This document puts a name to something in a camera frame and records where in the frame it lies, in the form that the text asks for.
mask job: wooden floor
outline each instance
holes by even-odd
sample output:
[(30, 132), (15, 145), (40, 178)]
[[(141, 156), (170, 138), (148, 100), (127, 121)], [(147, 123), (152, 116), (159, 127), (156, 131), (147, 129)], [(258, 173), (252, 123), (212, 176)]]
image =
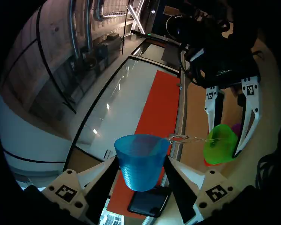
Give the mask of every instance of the wooden floor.
[[(256, 57), (261, 74), (261, 114), (259, 124), (242, 153), (232, 162), (213, 166), (216, 170), (242, 190), (247, 185), (254, 185), (258, 160), (276, 149), (277, 136), (281, 127), (281, 79), (277, 63), (270, 50), (257, 40), (252, 51), (261, 50), (265, 61)], [(230, 88), (225, 89), (222, 123), (232, 126), (241, 122), (242, 108)], [(206, 90), (194, 84), (188, 87), (187, 121), (185, 134), (206, 138), (208, 119), (204, 111)], [(184, 144), (181, 162), (205, 172), (210, 169), (203, 161), (203, 142)]]

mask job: floor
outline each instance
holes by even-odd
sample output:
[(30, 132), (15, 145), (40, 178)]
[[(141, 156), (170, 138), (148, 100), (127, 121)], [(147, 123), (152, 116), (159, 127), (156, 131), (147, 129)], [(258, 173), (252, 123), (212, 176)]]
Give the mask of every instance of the floor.
[(114, 142), (135, 133), (157, 70), (170, 74), (161, 67), (129, 59), (100, 97), (77, 146), (101, 160), (113, 157)]

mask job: metal pipe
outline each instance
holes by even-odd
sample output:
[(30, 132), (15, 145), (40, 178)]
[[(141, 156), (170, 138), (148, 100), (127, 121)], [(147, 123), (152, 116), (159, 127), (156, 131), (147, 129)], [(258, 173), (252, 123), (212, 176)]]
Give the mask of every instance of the metal pipe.
[(74, 50), (74, 55), (76, 59), (79, 59), (80, 49), (78, 47), (77, 35), (76, 35), (76, 24), (74, 18), (74, 12), (76, 7), (76, 0), (70, 0), (69, 2), (69, 29), (70, 29), (70, 38), (71, 38), (71, 45)]
[(116, 17), (122, 17), (122, 16), (125, 16), (127, 13), (127, 11), (118, 11), (118, 12), (110, 12), (110, 13), (107, 13), (104, 15), (103, 14), (103, 5), (104, 5), (104, 0), (97, 0), (96, 18), (99, 21), (116, 18)]
[(85, 4), (85, 39), (87, 41), (88, 51), (92, 51), (93, 41), (91, 37), (91, 7), (93, 4), (93, 0), (86, 0)]

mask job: cable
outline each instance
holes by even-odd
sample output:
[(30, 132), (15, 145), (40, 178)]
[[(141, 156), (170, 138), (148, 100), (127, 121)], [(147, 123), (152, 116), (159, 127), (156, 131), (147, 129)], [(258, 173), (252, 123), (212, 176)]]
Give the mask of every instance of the cable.
[(275, 152), (265, 155), (260, 158), (257, 164), (257, 174), (255, 179), (255, 186), (257, 189), (262, 189), (267, 182), (270, 174), (270, 169), (275, 164)]
[(180, 67), (181, 67), (181, 69), (183, 70), (184, 74), (190, 78), (190, 81), (191, 81), (193, 84), (195, 84), (195, 85), (201, 87), (201, 85), (199, 85), (197, 82), (194, 81), (194, 78), (195, 78), (195, 77), (191, 77), (191, 76), (189, 75), (190, 72), (189, 72), (189, 71), (186, 71), (185, 68), (184, 68), (184, 66), (183, 66), (183, 64), (182, 64), (182, 61), (181, 61), (181, 52), (182, 52), (183, 50), (187, 50), (187, 49), (185, 49), (185, 47), (186, 47), (185, 44), (181, 44), (181, 45), (179, 46), (179, 48), (178, 48), (178, 60), (179, 60)]

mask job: metal rod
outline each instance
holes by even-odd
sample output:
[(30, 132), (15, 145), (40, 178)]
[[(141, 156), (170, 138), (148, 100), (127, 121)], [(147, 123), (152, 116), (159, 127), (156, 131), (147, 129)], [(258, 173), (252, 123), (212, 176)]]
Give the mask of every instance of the metal rod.
[(122, 42), (122, 54), (124, 53), (124, 41), (125, 41), (125, 31), (126, 31), (127, 15), (128, 15), (128, 9), (126, 9), (126, 16), (125, 16), (124, 33), (123, 33), (123, 42)]
[(91, 36), (91, 7), (93, 4), (93, 0), (86, 0), (85, 5), (85, 39), (87, 41), (88, 52), (92, 51), (93, 48), (93, 40)]
[(76, 26), (74, 21), (74, 12), (76, 7), (76, 0), (70, 0), (69, 2), (69, 29), (71, 37), (71, 45), (74, 50), (74, 55), (76, 59), (80, 58), (80, 49), (78, 48), (77, 36), (76, 36)]

